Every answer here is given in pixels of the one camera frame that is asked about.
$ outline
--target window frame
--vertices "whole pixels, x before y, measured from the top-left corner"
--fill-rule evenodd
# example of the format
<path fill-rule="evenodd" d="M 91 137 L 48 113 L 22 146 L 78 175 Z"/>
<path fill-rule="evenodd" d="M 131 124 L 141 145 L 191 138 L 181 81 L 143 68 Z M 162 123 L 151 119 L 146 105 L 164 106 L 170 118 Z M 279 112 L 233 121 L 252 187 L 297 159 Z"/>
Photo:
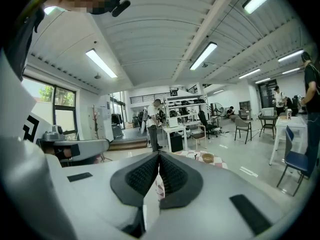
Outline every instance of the window frame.
<path fill-rule="evenodd" d="M 64 87 L 58 86 L 56 84 L 52 84 L 46 81 L 39 80 L 37 78 L 34 78 L 32 76 L 23 75 L 24 78 L 36 81 L 38 83 L 51 86 L 53 87 L 53 97 L 52 97 L 52 117 L 53 117 L 53 125 L 57 123 L 57 118 L 56 118 L 56 110 L 62 110 L 62 111 L 73 111 L 73 121 L 74 121 L 74 130 L 66 130 L 63 132 L 63 135 L 69 135 L 69 134 L 75 134 L 76 135 L 76 140 L 79 140 L 79 135 L 78 135 L 78 126 L 77 126 L 77 117 L 76 117 L 76 97 L 77 97 L 77 92 L 73 90 L 66 89 Z M 57 88 L 73 93 L 74 98 L 73 98 L 73 104 L 74 106 L 64 106 L 64 105 L 56 105 L 56 92 Z"/>

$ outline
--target person sitting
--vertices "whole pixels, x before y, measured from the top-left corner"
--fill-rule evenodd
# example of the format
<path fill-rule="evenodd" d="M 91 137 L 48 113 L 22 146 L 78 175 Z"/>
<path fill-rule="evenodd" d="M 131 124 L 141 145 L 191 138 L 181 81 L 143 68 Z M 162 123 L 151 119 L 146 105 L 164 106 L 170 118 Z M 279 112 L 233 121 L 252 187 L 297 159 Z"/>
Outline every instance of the person sitting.
<path fill-rule="evenodd" d="M 239 116 L 237 114 L 235 114 L 235 111 L 234 111 L 234 107 L 231 106 L 227 112 L 227 117 L 230 118 L 232 120 L 232 122 L 235 122 L 236 121 L 236 118 L 239 118 Z"/>

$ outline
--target staircase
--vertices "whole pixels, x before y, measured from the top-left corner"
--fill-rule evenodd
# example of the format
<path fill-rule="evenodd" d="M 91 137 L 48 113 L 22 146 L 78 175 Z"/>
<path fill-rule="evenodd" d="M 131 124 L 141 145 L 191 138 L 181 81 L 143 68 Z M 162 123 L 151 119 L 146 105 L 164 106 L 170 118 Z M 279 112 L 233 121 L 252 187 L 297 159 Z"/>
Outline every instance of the staircase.
<path fill-rule="evenodd" d="M 108 151 L 136 150 L 147 147 L 147 138 L 115 139 L 110 143 Z"/>

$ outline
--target dark pants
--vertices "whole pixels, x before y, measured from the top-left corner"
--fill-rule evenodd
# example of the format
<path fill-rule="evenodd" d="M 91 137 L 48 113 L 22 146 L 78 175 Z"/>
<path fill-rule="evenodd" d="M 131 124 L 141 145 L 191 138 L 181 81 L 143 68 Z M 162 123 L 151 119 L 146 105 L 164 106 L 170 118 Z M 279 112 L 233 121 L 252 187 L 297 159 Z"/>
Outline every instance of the dark pants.
<path fill-rule="evenodd" d="M 152 146 L 152 151 L 157 151 L 159 144 L 158 144 L 158 136 L 157 136 L 157 127 L 155 125 L 151 125 L 149 128 L 150 134 L 150 142 Z"/>
<path fill-rule="evenodd" d="M 284 107 L 275 107 L 276 110 L 276 115 L 279 116 L 280 113 L 284 113 L 285 112 L 285 108 Z"/>
<path fill-rule="evenodd" d="M 320 141 L 320 113 L 309 113 L 308 114 L 308 147 L 305 155 L 308 157 L 308 171 L 305 174 L 310 177 L 313 172 L 317 157 L 318 148 Z"/>

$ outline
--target window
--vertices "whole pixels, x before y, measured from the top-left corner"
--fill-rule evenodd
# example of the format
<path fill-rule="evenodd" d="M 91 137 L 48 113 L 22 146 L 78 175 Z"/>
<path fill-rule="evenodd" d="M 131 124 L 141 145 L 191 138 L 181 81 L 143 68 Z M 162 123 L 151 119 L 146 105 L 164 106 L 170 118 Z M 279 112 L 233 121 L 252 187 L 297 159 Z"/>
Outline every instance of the window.
<path fill-rule="evenodd" d="M 32 113 L 61 126 L 67 140 L 78 139 L 75 92 L 31 78 L 23 78 L 22 85 L 36 100 Z"/>

